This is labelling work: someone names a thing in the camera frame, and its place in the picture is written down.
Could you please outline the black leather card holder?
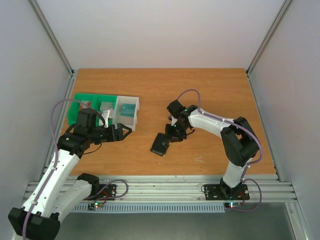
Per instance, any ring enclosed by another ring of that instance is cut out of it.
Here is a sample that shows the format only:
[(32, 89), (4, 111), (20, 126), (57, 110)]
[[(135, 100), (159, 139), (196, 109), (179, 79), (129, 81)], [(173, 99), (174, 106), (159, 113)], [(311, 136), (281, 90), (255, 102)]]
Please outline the black leather card holder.
[(150, 151), (156, 155), (163, 157), (170, 145), (170, 140), (164, 133), (158, 133), (154, 139), (154, 142), (150, 148)]

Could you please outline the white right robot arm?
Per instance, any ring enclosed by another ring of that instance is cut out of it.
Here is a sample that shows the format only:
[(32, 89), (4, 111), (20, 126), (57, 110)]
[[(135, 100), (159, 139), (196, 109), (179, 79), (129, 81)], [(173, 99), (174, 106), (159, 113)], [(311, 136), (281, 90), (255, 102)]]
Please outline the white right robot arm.
[(234, 197), (244, 180), (244, 175), (253, 158), (262, 148), (248, 121), (223, 118), (208, 113), (196, 105), (183, 106), (174, 100), (167, 106), (171, 124), (165, 126), (165, 135), (169, 142), (181, 142), (187, 138), (187, 129), (192, 132), (202, 129), (221, 138), (228, 166), (220, 180), (219, 191), (225, 198)]

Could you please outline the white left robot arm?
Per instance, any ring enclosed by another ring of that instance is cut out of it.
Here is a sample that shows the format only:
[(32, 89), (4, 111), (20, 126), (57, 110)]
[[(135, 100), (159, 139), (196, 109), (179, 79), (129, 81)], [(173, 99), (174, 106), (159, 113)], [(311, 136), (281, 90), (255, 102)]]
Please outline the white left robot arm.
[(105, 187), (88, 173), (79, 175), (63, 195), (60, 191), (71, 170), (90, 145), (118, 142), (132, 132), (122, 123), (96, 126), (92, 120), (77, 120), (58, 139), (55, 153), (31, 196), (19, 208), (12, 208), (8, 219), (15, 233), (24, 240), (53, 240), (61, 223), (81, 201), (98, 199)]

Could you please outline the teal VIP card stack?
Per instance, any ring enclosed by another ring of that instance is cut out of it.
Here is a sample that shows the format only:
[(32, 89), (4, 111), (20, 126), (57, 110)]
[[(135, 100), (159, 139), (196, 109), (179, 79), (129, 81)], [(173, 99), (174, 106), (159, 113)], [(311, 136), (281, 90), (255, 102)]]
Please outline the teal VIP card stack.
[(120, 115), (125, 117), (135, 116), (136, 105), (132, 103), (123, 103), (121, 106)]

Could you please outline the grey card with red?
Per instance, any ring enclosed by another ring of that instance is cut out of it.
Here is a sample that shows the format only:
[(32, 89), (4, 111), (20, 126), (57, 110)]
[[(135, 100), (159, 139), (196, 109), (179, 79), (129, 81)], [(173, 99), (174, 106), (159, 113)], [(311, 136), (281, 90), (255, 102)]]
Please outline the grey card with red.
[(103, 101), (100, 104), (99, 110), (101, 112), (104, 111), (113, 111), (114, 110), (114, 103), (113, 102), (107, 102), (107, 101)]

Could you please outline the red patterned card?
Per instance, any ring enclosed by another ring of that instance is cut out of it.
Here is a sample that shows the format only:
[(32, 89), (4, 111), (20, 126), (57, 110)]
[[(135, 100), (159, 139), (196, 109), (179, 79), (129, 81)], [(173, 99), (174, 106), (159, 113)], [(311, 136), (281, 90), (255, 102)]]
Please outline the red patterned card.
[(91, 107), (91, 104), (92, 104), (91, 101), (83, 100), (79, 104), (79, 110), (89, 109)]

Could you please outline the white plastic bin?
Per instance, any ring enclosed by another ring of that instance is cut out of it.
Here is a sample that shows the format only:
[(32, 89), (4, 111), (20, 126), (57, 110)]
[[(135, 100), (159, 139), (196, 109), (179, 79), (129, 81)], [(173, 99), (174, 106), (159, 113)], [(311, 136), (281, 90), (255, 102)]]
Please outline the white plastic bin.
[(136, 130), (138, 122), (138, 111), (140, 109), (139, 97), (117, 95), (114, 104), (112, 123), (121, 123), (132, 131)]

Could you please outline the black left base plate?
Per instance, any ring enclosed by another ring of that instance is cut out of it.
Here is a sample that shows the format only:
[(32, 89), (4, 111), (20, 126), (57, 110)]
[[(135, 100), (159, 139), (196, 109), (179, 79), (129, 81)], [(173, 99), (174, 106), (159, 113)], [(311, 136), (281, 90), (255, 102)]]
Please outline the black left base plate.
[(117, 185), (110, 184), (106, 188), (104, 188), (98, 195), (86, 197), (84, 200), (87, 201), (100, 201), (100, 200), (110, 200), (113, 201), (115, 199), (117, 193)]

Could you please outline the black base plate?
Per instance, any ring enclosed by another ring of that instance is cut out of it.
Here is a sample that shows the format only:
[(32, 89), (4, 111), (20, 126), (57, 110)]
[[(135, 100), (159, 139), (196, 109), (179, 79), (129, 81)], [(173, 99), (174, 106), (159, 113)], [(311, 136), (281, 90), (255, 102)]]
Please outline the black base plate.
[(86, 197), (84, 200), (87, 201), (100, 201), (100, 200), (110, 200), (113, 201), (115, 199), (117, 193), (117, 185), (110, 184), (106, 188), (104, 188), (98, 195)]
[(242, 183), (235, 188), (221, 186), (220, 184), (204, 184), (202, 191), (207, 201), (247, 201), (250, 199), (248, 186)]

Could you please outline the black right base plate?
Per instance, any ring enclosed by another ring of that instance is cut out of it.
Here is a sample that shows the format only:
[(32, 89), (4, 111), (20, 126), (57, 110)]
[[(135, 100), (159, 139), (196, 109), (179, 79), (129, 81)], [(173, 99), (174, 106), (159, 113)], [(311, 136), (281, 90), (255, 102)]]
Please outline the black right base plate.
[(204, 184), (202, 191), (207, 201), (247, 201), (250, 199), (248, 186), (242, 183), (235, 188), (221, 186), (220, 184)]

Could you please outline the grey aluminium frame rail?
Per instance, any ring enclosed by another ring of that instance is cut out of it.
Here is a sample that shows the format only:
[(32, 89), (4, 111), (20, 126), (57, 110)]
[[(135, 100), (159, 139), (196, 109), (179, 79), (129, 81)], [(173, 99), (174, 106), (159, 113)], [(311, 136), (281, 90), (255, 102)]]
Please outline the grey aluminium frame rail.
[(58, 39), (56, 38), (45, 14), (43, 13), (39, 3), (37, 0), (28, 0), (28, 3), (30, 4), (31, 8), (33, 9), (35, 15), (39, 19), (46, 35), (48, 36), (49, 40), (51, 41), (52, 45), (54, 46), (55, 50), (57, 51), (59, 57), (61, 58), (65, 68), (67, 69), (70, 76), (74, 74), (74, 70), (66, 57)]

